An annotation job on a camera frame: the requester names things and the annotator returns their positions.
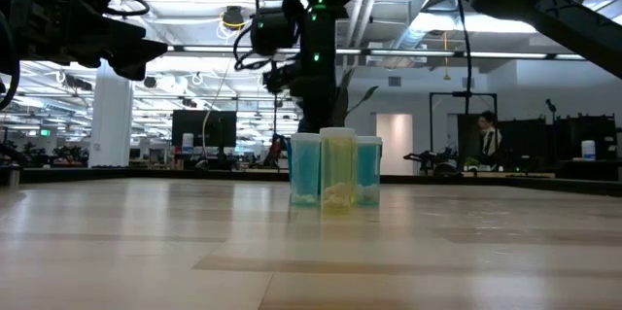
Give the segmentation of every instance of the blue container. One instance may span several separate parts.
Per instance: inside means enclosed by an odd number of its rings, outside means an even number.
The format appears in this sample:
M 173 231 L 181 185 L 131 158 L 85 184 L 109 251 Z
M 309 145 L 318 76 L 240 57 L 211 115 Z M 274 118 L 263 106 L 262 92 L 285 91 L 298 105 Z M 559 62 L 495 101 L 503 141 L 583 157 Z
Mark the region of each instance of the blue container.
M 358 186 L 356 201 L 359 205 L 380 203 L 380 158 L 382 139 L 377 136 L 358 136 Z
M 292 135 L 290 184 L 292 205 L 318 204 L 320 190 L 320 135 L 297 133 Z

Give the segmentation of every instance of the table surface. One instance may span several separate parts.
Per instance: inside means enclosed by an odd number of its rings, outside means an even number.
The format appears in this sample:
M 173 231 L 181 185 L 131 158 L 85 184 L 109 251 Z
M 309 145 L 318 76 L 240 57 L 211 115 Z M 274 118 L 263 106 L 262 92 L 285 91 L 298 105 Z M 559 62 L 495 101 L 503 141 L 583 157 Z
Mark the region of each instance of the table surface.
M 0 191 L 2 309 L 621 309 L 622 200 L 382 186 L 292 208 L 287 183 L 128 179 Z

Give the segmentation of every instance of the hanging light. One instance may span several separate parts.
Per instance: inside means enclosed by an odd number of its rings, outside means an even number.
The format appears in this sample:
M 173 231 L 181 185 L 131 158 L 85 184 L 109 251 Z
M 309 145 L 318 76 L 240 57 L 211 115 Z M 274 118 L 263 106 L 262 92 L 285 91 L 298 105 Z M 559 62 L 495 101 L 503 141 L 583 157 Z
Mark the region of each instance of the hanging light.
M 194 76 L 192 76 L 192 83 L 195 86 L 200 86 L 203 84 L 203 76 L 199 72 L 196 72 Z
M 65 80 L 67 79 L 67 77 L 65 76 L 65 72 L 64 71 L 58 71 L 56 72 L 56 81 L 59 83 L 64 83 Z

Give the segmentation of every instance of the white bottle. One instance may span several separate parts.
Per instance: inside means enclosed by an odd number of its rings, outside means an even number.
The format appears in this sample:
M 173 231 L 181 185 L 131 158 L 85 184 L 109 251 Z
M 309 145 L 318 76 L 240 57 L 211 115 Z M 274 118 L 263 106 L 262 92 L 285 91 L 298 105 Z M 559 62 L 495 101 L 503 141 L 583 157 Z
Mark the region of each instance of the white bottle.
M 593 140 L 581 141 L 583 160 L 596 160 L 596 143 Z

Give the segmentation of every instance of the fluorescent light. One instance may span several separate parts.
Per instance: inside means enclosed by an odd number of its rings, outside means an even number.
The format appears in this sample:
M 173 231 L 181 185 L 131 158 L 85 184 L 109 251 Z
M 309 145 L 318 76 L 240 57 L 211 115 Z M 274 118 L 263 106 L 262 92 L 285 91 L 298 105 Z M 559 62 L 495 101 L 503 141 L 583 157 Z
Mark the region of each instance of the fluorescent light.
M 79 124 L 79 125 L 90 125 L 90 123 L 88 121 L 78 121 L 78 120 L 74 120 L 74 119 L 71 119 L 69 121 L 72 122 L 72 123 L 75 123 L 75 124 Z
M 453 52 L 431 52 L 431 51 L 392 51 L 392 50 L 372 50 L 371 55 L 375 56 L 426 56 L 426 57 L 451 57 Z
M 220 22 L 221 18 L 183 18 L 183 17 L 169 17 L 169 18 L 156 18 L 150 20 L 151 23 L 157 24 L 205 24 L 212 22 Z
M 49 92 L 49 93 L 37 93 L 37 92 L 25 92 L 24 96 L 29 97 L 74 97 L 73 94 L 69 93 L 60 93 L 60 92 Z M 80 93 L 80 96 L 93 96 L 93 92 L 84 92 Z
M 585 58 L 583 58 L 582 56 L 579 56 L 577 54 L 574 54 L 574 53 L 559 53 L 557 56 L 555 56 L 555 59 L 584 60 Z
M 339 54 L 353 54 L 357 55 L 361 53 L 361 49 L 337 49 L 335 52 Z
M 589 8 L 595 12 L 597 12 L 598 10 L 604 8 L 605 6 L 609 5 L 613 3 L 613 0 L 604 0 L 602 2 L 593 2 L 593 3 L 589 3 L 587 5 L 585 5 L 586 8 Z
M 298 49 L 298 48 L 283 48 L 283 49 L 279 49 L 278 52 L 279 53 L 284 53 L 284 54 L 299 53 L 300 49 Z
M 14 99 L 18 104 L 29 107 L 43 108 L 45 104 L 39 100 L 35 100 L 29 97 L 16 96 Z
M 545 58 L 546 53 L 522 53 L 522 52 L 472 52 L 471 57 L 488 58 Z
M 12 125 L 12 124 L 7 124 L 4 125 L 6 127 L 8 127 L 9 129 L 15 129 L 15 130 L 39 130 L 39 125 Z
M 238 52 L 250 52 L 253 48 L 250 47 L 238 47 Z M 184 47 L 186 52 L 228 52 L 233 53 L 233 47 Z
M 161 123 L 161 120 L 157 120 L 157 119 L 149 119 L 149 118 L 139 118 L 139 119 L 134 119 L 134 121 L 136 122 L 141 122 L 141 123 Z

